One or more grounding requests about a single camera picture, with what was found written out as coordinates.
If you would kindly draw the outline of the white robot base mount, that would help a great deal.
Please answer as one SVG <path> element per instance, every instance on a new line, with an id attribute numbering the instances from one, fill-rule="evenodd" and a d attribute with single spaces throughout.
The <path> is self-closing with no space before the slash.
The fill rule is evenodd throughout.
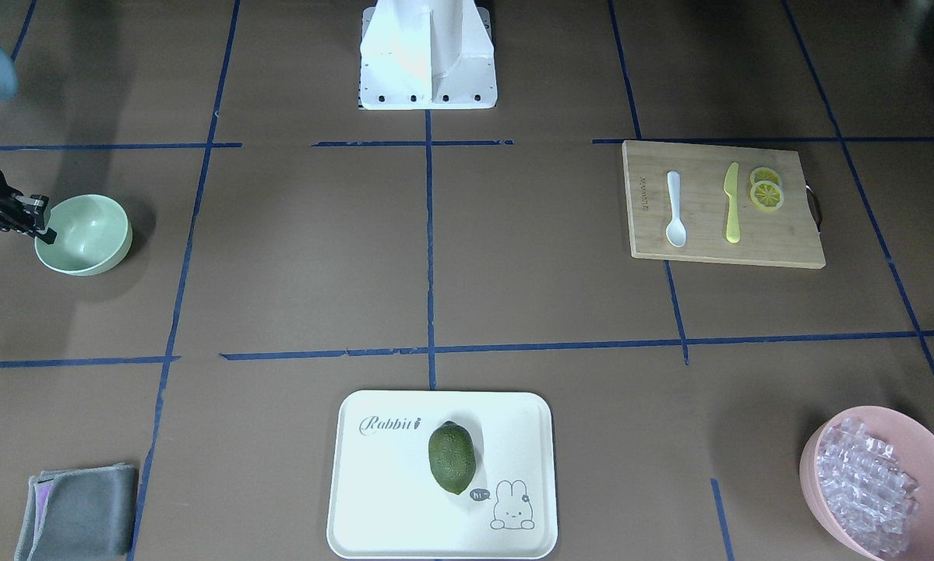
<path id="1" fill-rule="evenodd" d="M 496 106 L 491 10 L 476 1 L 378 1 L 362 13 L 359 106 L 371 111 Z"/>

